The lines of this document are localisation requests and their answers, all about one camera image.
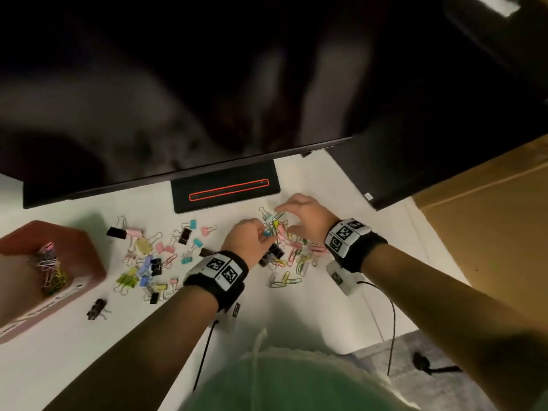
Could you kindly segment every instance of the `hand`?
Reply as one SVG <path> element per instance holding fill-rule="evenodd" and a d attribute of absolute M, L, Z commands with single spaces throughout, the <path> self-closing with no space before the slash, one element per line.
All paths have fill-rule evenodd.
<path fill-rule="evenodd" d="M 340 221 L 329 209 L 321 206 L 313 197 L 295 193 L 287 202 L 276 208 L 277 212 L 290 212 L 297 215 L 302 225 L 290 226 L 288 233 L 323 245 L 329 229 Z"/>
<path fill-rule="evenodd" d="M 264 237 L 265 226 L 255 219 L 243 219 L 226 236 L 221 251 L 231 251 L 253 268 L 276 242 L 276 236 Z"/>

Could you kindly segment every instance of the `left hand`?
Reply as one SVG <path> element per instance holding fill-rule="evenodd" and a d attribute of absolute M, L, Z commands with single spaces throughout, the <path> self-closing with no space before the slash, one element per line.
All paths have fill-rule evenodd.
<path fill-rule="evenodd" d="M 221 251 L 231 251 L 240 256 L 249 269 L 253 268 L 276 242 L 276 236 L 265 237 L 265 226 L 255 219 L 243 219 L 226 236 Z"/>

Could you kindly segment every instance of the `desk surface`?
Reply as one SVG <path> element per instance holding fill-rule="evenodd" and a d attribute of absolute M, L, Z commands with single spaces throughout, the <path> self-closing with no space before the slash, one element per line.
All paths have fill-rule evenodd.
<path fill-rule="evenodd" d="M 125 215 L 129 226 L 144 228 L 147 236 L 161 231 L 165 238 L 183 221 L 196 219 L 200 226 L 216 225 L 217 230 L 203 238 L 204 246 L 216 250 L 235 222 L 245 217 L 260 217 L 260 207 L 273 211 L 293 193 L 302 192 L 316 197 L 341 218 L 365 221 L 395 247 L 466 282 L 412 199 L 375 212 L 325 151 L 314 152 L 306 158 L 278 159 L 276 167 L 281 194 L 183 215 L 173 211 L 168 182 L 23 210 L 21 183 L 0 178 L 0 236 L 34 219 L 76 226 L 88 232 L 108 272 L 106 281 L 97 288 L 0 345 L 0 402 L 5 408 L 42 409 L 80 372 L 160 306 L 144 303 L 141 289 L 131 290 L 125 297 L 112 290 L 116 278 L 127 269 L 122 258 L 128 242 L 105 235 L 107 227 L 116 224 L 118 215 Z M 281 289 L 268 287 L 270 271 L 260 267 L 252 269 L 246 280 L 238 324 L 232 334 L 214 332 L 201 381 L 249 351 L 263 328 L 269 333 L 266 345 L 340 354 L 391 338 L 392 310 L 386 297 L 368 286 L 352 297 L 344 296 L 325 273 L 330 258 L 324 256 L 318 267 L 311 267 L 303 283 Z M 164 275 L 182 279 L 191 266 L 176 262 Z M 86 312 L 99 297 L 108 299 L 107 309 L 112 315 L 106 321 L 101 318 L 88 321 Z M 397 335 L 401 335 L 415 330 L 416 326 L 398 310 L 396 328 Z M 207 333 L 175 381 L 161 410 L 177 409 L 191 392 Z"/>

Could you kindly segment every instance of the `monitor stand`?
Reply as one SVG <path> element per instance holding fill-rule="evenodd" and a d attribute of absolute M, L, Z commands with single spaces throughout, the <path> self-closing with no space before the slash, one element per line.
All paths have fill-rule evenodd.
<path fill-rule="evenodd" d="M 171 181 L 173 209 L 186 213 L 280 192 L 274 160 Z"/>

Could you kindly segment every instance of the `black cable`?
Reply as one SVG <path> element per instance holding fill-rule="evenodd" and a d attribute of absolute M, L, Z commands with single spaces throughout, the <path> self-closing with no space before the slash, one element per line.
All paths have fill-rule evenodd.
<path fill-rule="evenodd" d="M 207 338 L 207 343 L 205 344 L 205 349 L 204 349 L 204 356 L 202 356 L 202 363 L 200 364 L 200 368 L 198 370 L 198 375 L 196 376 L 196 382 L 194 383 L 194 389 L 192 390 L 192 392 L 194 392 L 196 390 L 196 387 L 198 386 L 198 380 L 200 379 L 200 373 L 202 373 L 202 366 L 204 366 L 204 360 L 206 359 L 206 353 L 207 353 L 207 347 L 209 346 L 209 340 L 211 339 L 211 335 L 213 333 L 213 328 L 215 327 L 215 325 L 219 323 L 218 320 L 215 320 L 213 322 L 213 324 L 211 325 L 211 331 L 209 332 L 209 337 Z"/>
<path fill-rule="evenodd" d="M 369 283 L 367 281 L 357 281 L 356 284 L 367 284 L 371 287 L 375 287 L 377 290 L 379 290 L 381 293 L 386 295 L 384 291 L 382 291 L 379 287 L 377 287 L 373 283 Z M 394 320 L 393 320 L 393 329 L 392 329 L 392 343 L 390 344 L 390 355 L 388 357 L 388 371 L 386 373 L 387 376 L 390 376 L 390 366 L 392 366 L 392 353 L 394 352 L 394 340 L 396 339 L 396 307 L 394 306 L 394 302 L 390 300 L 390 298 L 386 295 L 386 298 L 392 304 L 392 313 L 394 314 Z"/>

